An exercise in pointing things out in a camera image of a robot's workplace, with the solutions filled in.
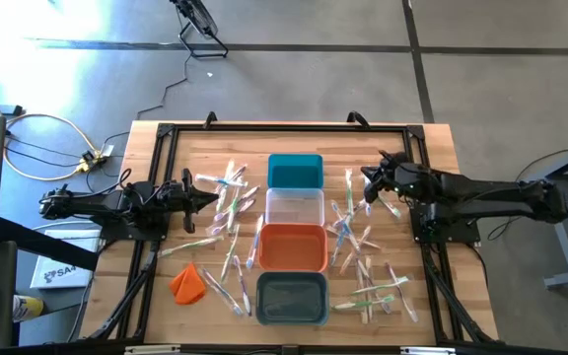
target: wooden table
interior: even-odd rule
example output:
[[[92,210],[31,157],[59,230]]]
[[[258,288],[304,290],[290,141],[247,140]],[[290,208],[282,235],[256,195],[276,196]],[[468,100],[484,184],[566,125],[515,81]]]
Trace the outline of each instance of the wooden table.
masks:
[[[128,139],[122,169],[131,168],[130,181],[146,180],[150,167],[157,121],[135,121]],[[447,124],[425,124],[426,142],[433,168],[458,172],[451,129]],[[267,188],[267,159],[271,153],[317,153],[323,156],[325,200],[334,199],[345,208],[345,169],[352,169],[355,201],[362,198],[364,182],[360,178],[362,166],[376,166],[380,160],[379,149],[388,152],[403,150],[399,135],[390,133],[348,132],[183,132],[178,139],[175,178],[180,179],[180,169],[189,168],[193,174],[212,176],[224,174],[227,163],[234,159],[236,164],[248,164],[245,180],[249,186],[259,184],[261,190],[256,203],[241,218],[241,233],[237,254],[244,262],[252,241],[255,221],[264,211],[264,195]],[[165,170],[167,149],[164,150],[159,178]],[[196,182],[200,189],[213,190],[207,182]],[[149,343],[228,343],[228,344],[303,344],[303,345],[429,345],[435,343],[429,303],[424,281],[424,269],[420,248],[412,240],[407,208],[397,201],[395,194],[387,197],[402,212],[398,221],[389,214],[380,202],[374,204],[370,218],[357,216],[352,227],[360,235],[368,224],[372,225],[370,241],[383,249],[363,248],[373,258],[373,274],[377,283],[389,282],[383,268],[390,260],[398,276],[410,275],[414,280],[404,285],[407,297],[419,315],[418,323],[412,322],[399,299],[391,304],[393,312],[386,315],[380,307],[375,308],[375,320],[362,324],[357,312],[330,312],[324,326],[263,326],[255,317],[238,318],[221,302],[214,292],[192,306],[178,306],[168,288],[169,282],[188,263],[195,262],[220,275],[225,253],[230,246],[226,239],[215,246],[176,252],[159,260],[153,289],[146,342]],[[335,216],[326,203],[325,220],[332,222]],[[173,215],[168,239],[162,249],[171,248],[205,237],[205,228],[212,222],[214,204],[207,206],[194,216],[196,233],[187,234],[182,229],[182,214]],[[333,250],[335,237],[328,234],[328,246]],[[84,317],[81,335],[97,329],[122,297],[129,262],[133,250],[132,242],[119,242],[103,253],[98,263],[90,301]],[[350,246],[344,245],[337,264],[340,266]],[[497,337],[492,316],[488,291],[484,282],[481,264],[472,250],[464,245],[449,245],[449,259],[456,294],[470,315],[482,329]],[[232,270],[226,288],[242,304],[242,293]],[[251,303],[255,301],[255,282],[261,270],[254,268],[245,272]],[[348,294],[356,289],[354,268],[350,266],[344,276],[338,274],[338,267],[324,273],[329,282],[330,303],[347,300]],[[445,330],[450,332],[448,308],[441,306]],[[135,327],[139,310],[139,299],[134,302],[131,326]]]

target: orange plastic bin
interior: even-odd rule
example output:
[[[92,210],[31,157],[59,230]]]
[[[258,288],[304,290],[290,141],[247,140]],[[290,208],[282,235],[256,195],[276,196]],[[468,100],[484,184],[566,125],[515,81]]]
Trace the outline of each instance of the orange plastic bin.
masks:
[[[267,224],[257,260],[264,270],[317,271],[327,267],[327,235],[312,224]]]

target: concrete floor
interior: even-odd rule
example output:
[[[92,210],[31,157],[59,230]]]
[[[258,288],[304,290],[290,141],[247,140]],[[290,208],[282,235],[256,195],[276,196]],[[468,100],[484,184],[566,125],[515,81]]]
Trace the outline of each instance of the concrete floor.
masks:
[[[204,2],[229,43],[409,45],[399,0]],[[412,6],[421,45],[568,47],[568,0]],[[159,103],[180,79],[186,52],[39,49],[20,38],[177,42],[177,31],[165,0],[0,2],[0,102],[68,117],[101,145],[128,130],[138,110]],[[451,125],[464,174],[513,179],[533,159],[568,148],[568,56],[426,54],[423,65],[435,121]],[[223,120],[342,121],[357,109],[370,121],[423,121],[409,53],[241,51],[227,60],[191,60],[188,77],[168,90],[163,108],[141,119],[203,119],[215,110]],[[40,118],[15,133],[63,151],[85,149],[71,129]],[[14,158],[38,175],[67,172]],[[111,163],[117,169],[119,162]],[[67,182],[86,189],[84,177]],[[94,186],[110,182],[92,176]],[[58,185],[4,167],[0,215],[42,224],[36,201]],[[498,223],[480,222],[482,234]],[[519,221],[504,238],[484,242],[482,253],[501,339],[568,350],[568,287],[542,287],[542,277],[566,271],[552,229]],[[22,252],[19,268],[32,270],[34,257]],[[63,340],[74,316],[68,310],[24,323],[22,343]]]

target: orange silicone oven mitt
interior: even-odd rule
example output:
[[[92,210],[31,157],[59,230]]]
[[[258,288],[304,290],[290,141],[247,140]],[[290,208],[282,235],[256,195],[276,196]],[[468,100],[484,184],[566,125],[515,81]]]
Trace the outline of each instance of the orange silicone oven mitt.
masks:
[[[193,262],[177,275],[169,286],[178,305],[191,305],[205,296],[205,285]]]

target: teal plastic bin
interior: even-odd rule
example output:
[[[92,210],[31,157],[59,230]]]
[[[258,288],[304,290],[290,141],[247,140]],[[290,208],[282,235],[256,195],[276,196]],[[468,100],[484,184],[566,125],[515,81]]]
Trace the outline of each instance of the teal plastic bin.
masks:
[[[323,158],[318,154],[271,154],[268,186],[323,188]]]
[[[263,325],[327,322],[327,282],[318,272],[264,272],[257,279],[256,299],[255,315]]]

